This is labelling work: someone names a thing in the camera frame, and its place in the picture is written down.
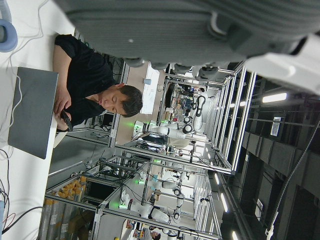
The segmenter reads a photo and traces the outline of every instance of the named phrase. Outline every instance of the label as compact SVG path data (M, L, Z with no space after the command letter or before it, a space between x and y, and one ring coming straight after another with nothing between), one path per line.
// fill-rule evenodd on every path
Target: label
M61 232L66 233L68 231L68 223L61 225Z
M115 138L116 136L117 136L117 130L111 129L111 131L110 131L110 137L111 137L111 138Z
M55 214L55 215L51 216L50 225L53 225L53 224L57 223L57 216L58 216L58 214Z

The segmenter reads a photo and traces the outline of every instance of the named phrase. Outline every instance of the black shirt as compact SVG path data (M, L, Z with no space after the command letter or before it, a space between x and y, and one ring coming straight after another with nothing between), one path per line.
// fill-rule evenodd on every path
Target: black shirt
M54 44L71 58L66 82L71 106L66 112L71 114L72 126L102 114L105 109L86 97L115 84L113 72L105 58L71 35L58 35Z

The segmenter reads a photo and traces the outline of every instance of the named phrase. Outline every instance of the gray fabric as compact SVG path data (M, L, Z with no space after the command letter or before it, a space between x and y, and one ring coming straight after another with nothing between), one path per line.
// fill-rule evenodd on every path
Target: gray fabric
M162 65L290 53L299 40L317 32L320 23L318 0L55 1L100 52ZM213 15L226 35L213 30Z

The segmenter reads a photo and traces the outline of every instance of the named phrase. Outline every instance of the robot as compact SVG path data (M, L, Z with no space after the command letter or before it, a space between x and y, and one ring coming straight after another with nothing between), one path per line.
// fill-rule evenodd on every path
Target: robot
M161 123L160 126L157 126L155 124L136 121L133 136L137 136L139 133L156 133L169 138L185 139L188 134L201 129L203 124L202 110L205 102L206 98L202 95L193 98L192 108L188 109L185 113L183 122L172 124Z
M147 179L147 175L144 171L139 172L138 177L140 182L143 182ZM173 212L173 218L175 219L175 222L179 222L181 206L183 205L185 199L185 196L181 192L181 184L177 185L175 182L171 181L148 181L147 186L153 187L155 189L172 189L173 193L176 195L176 209ZM170 216L159 210L159 207L154 206L150 203L141 205L139 202L131 199L126 190L122 191L121 193L120 205L128 206L127 208L129 210L139 213L142 218L153 219L160 223L170 224ZM178 234L175 231L164 228L162 229L162 232L167 235L168 240L177 239Z

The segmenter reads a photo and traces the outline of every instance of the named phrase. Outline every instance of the gray laptop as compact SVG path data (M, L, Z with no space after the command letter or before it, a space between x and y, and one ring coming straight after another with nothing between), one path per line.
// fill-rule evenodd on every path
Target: gray laptop
M9 129L8 144L45 159L55 101L58 73L19 67L22 101L14 111ZM18 79L15 84L12 108L20 100Z

